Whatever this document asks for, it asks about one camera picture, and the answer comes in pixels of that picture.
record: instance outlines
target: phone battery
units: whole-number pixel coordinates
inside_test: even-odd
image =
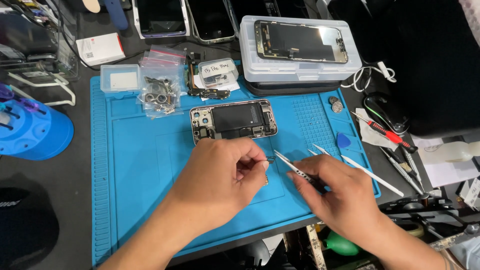
[[[259,103],[225,106],[212,109],[216,132],[255,127],[264,124]]]

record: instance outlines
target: screwdriver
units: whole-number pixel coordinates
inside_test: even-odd
[[[387,139],[389,139],[390,141],[392,141],[393,143],[396,143],[398,144],[400,147],[404,148],[405,150],[407,150],[410,154],[413,154],[415,152],[417,152],[417,150],[419,149],[418,147],[416,146],[411,146],[410,144],[408,144],[407,142],[405,142],[402,138],[400,138],[397,134],[391,132],[391,131],[386,131],[384,128],[382,128],[379,124],[375,123],[374,121],[368,121],[366,120],[365,118],[359,116],[358,114],[354,113],[351,111],[351,113],[353,113],[355,116],[357,116],[358,118],[364,120],[365,122],[367,122],[367,125],[369,127],[371,127],[373,130],[377,131],[378,133],[382,134],[383,136],[385,136]]]

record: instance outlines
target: small plastic box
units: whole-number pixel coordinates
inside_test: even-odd
[[[198,74],[207,89],[233,84],[239,77],[231,58],[202,62],[198,64]]]
[[[335,27],[342,33],[347,63],[312,63],[261,59],[257,55],[254,23],[257,20]],[[240,50],[245,79],[249,82],[343,81],[362,67],[352,32],[344,21],[284,17],[244,16],[240,24]]]
[[[102,65],[100,89],[105,93],[136,92],[142,87],[138,65]]]

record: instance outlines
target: handwritten label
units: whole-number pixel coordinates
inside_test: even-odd
[[[235,69],[235,64],[232,60],[225,60],[201,67],[202,76],[210,77],[223,73],[229,73]]]
[[[465,196],[464,201],[468,206],[470,206],[470,208],[476,209],[477,211],[479,210],[479,206],[475,202],[479,197],[479,193],[480,180],[478,178],[475,178],[475,180],[473,180],[472,186],[470,187],[470,190],[468,191],[467,196]]]

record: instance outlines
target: right hand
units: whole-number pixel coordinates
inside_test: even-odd
[[[303,177],[287,172],[312,213],[330,229],[360,246],[369,241],[369,234],[381,229],[386,216],[377,207],[372,179],[364,171],[325,154],[294,165],[304,173],[318,175],[330,187],[330,192],[321,195]]]

